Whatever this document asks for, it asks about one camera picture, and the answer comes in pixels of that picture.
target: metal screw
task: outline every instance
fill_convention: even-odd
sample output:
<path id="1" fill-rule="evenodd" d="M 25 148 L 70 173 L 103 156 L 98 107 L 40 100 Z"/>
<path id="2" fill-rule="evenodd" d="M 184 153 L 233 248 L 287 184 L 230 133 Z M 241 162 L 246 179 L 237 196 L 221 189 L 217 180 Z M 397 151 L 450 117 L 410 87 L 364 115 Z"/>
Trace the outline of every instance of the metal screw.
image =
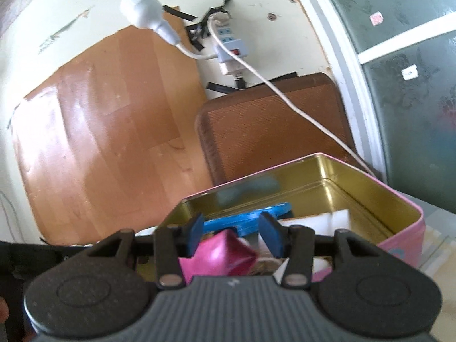
<path id="1" fill-rule="evenodd" d="M 303 287 L 308 282 L 303 274 L 289 274 L 285 277 L 285 283 L 290 287 Z"/>
<path id="2" fill-rule="evenodd" d="M 182 283 L 182 278 L 177 274 L 165 274 L 160 276 L 159 282 L 163 287 L 177 287 Z"/>

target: brown cushion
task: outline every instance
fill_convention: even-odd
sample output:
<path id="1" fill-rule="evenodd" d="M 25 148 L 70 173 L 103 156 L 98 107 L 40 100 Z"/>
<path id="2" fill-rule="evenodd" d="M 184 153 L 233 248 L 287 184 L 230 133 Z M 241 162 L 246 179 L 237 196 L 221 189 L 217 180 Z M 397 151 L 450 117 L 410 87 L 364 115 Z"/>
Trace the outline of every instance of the brown cushion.
<path id="1" fill-rule="evenodd" d="M 340 93 L 327 75 L 316 73 L 275 84 L 355 150 Z M 288 108 L 266 85 L 207 102 L 196 128 L 215 184 L 316 152 L 355 164 L 334 140 Z"/>

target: thin wire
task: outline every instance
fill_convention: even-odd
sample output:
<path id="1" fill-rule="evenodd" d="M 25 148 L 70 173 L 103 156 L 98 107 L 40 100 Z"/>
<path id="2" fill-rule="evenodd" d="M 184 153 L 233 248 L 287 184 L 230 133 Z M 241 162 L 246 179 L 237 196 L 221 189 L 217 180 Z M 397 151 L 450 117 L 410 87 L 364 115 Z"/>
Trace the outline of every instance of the thin wire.
<path id="1" fill-rule="evenodd" d="M 16 209 L 14 208 L 13 204 L 11 203 L 11 201 L 8 199 L 8 197 L 6 196 L 6 194 L 5 194 L 2 190 L 0 190 L 0 194 L 3 196 L 3 198 L 4 198 L 4 199 L 8 202 L 8 204 L 10 205 L 10 207 L 11 207 L 11 209 L 12 209 L 12 211 L 13 211 L 13 214 L 14 214 L 14 216 L 15 216 L 15 218 L 16 218 L 16 221 L 17 221 L 17 213 L 16 213 Z M 0 198 L 0 204 L 1 204 L 1 207 L 2 207 L 2 209 L 3 209 L 3 212 L 5 213 L 6 224 L 8 225 L 8 229 L 9 229 L 9 231 L 10 231 L 11 237 L 13 238 L 13 240 L 14 240 L 15 242 L 19 242 L 19 241 L 16 239 L 16 237 L 15 237 L 15 235 L 14 235 L 14 233 L 13 233 L 13 229 L 12 229 L 12 227 L 11 227 L 10 219 L 8 218 L 8 212 L 6 212 L 6 207 L 5 207 L 5 205 L 3 204 L 3 199 L 1 199 L 1 198 Z M 24 241 L 24 237 L 23 237 L 23 235 L 22 235 L 22 232 L 21 232 L 20 228 L 19 228 L 19 233 L 21 234 L 22 241 Z"/>
<path id="2" fill-rule="evenodd" d="M 187 49 L 182 43 L 178 43 L 176 47 L 182 51 L 186 56 L 189 56 L 192 59 L 197 59 L 197 60 L 209 60 L 209 59 L 214 59 L 217 58 L 217 54 L 209 54 L 209 55 L 199 55 L 191 52 L 189 49 Z"/>
<path id="3" fill-rule="evenodd" d="M 209 28 L 209 32 L 211 33 L 211 36 L 214 38 L 214 40 L 217 42 L 217 44 L 222 48 L 223 51 L 225 51 L 229 56 L 231 56 L 233 59 L 241 63 L 245 68 L 250 70 L 255 76 L 257 76 L 261 81 L 263 81 L 272 91 L 274 91 L 283 101 L 286 105 L 288 105 L 293 111 L 298 113 L 301 117 L 309 121 L 311 124 L 313 124 L 316 128 L 320 129 L 322 132 L 324 132 L 326 135 L 328 135 L 330 138 L 332 138 L 336 143 L 338 143 L 348 154 L 350 154 L 355 160 L 373 177 L 376 178 L 375 174 L 372 172 L 372 170 L 368 167 L 366 162 L 364 162 L 355 152 L 352 151 L 346 145 L 342 140 L 340 140 L 336 135 L 334 135 L 331 131 L 329 131 L 326 127 L 324 127 L 321 123 L 318 121 L 314 120 L 311 116 L 309 116 L 307 113 L 299 109 L 296 105 L 294 105 L 291 100 L 282 92 L 280 91 L 274 84 L 272 84 L 270 81 L 268 81 L 266 78 L 264 78 L 261 74 L 257 72 L 257 70 L 246 63 L 244 60 L 239 58 L 236 54 L 232 53 L 230 50 L 228 50 L 223 42 L 220 40 L 220 38 L 217 36 L 214 30 L 214 19 L 213 16 L 211 15 L 209 17 L 209 21 L 207 24 L 207 27 Z"/>

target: white cable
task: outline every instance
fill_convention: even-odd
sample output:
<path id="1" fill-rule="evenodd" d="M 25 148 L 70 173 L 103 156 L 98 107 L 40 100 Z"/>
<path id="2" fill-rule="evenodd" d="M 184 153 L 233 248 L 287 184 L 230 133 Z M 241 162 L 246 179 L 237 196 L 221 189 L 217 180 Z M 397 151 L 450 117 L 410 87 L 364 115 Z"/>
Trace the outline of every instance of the white cable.
<path id="1" fill-rule="evenodd" d="M 192 53 L 189 49 L 187 49 L 182 42 L 178 43 L 176 47 L 182 51 L 186 56 L 189 56 L 192 59 L 198 59 L 198 60 L 208 60 L 208 59 L 214 59 L 217 58 L 217 54 L 209 54 L 209 55 L 199 55 Z"/>
<path id="2" fill-rule="evenodd" d="M 329 131 L 326 127 L 324 127 L 321 123 L 318 121 L 314 120 L 311 116 L 309 116 L 307 113 L 299 109 L 296 105 L 294 105 L 291 100 L 282 92 L 280 91 L 277 87 L 275 87 L 270 81 L 268 81 L 266 78 L 264 78 L 261 74 L 257 72 L 257 70 L 252 67 L 251 65 L 247 64 L 244 60 L 239 58 L 236 54 L 232 53 L 230 50 L 228 50 L 223 42 L 220 40 L 220 38 L 217 36 L 217 33 L 214 30 L 213 27 L 213 16 L 211 15 L 209 17 L 209 20 L 207 22 L 207 27 L 209 28 L 209 32 L 211 33 L 211 36 L 214 38 L 214 40 L 217 42 L 217 44 L 222 48 L 223 51 L 225 51 L 229 56 L 231 56 L 234 60 L 238 61 L 241 63 L 245 68 L 250 70 L 255 76 L 257 76 L 261 81 L 263 81 L 272 91 L 274 91 L 283 101 L 286 105 L 288 105 L 293 111 L 298 113 L 301 117 L 305 118 L 307 121 L 309 121 L 311 124 L 313 124 L 316 128 L 320 129 L 322 132 L 324 132 L 326 135 L 328 135 L 330 138 L 332 138 L 336 143 L 338 143 L 348 154 L 350 154 L 370 175 L 376 178 L 375 174 L 372 172 L 372 170 L 368 167 L 366 162 L 364 162 L 355 152 L 352 151 L 346 145 L 342 140 L 340 140 L 336 135 L 334 135 L 331 131 Z"/>

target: brown cardboard sheet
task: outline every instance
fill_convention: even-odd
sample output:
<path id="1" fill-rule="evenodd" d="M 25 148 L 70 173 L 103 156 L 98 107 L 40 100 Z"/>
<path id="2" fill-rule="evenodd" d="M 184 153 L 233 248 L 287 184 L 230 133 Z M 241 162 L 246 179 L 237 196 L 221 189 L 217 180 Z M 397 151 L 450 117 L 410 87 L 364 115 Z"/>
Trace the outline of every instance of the brown cardboard sheet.
<path id="1" fill-rule="evenodd" d="M 188 44 L 181 20 L 166 18 Z M 205 101 L 195 61 L 150 30 L 127 27 L 59 68 L 11 120 L 43 236 L 91 243 L 154 226 L 209 188 L 194 130 Z"/>

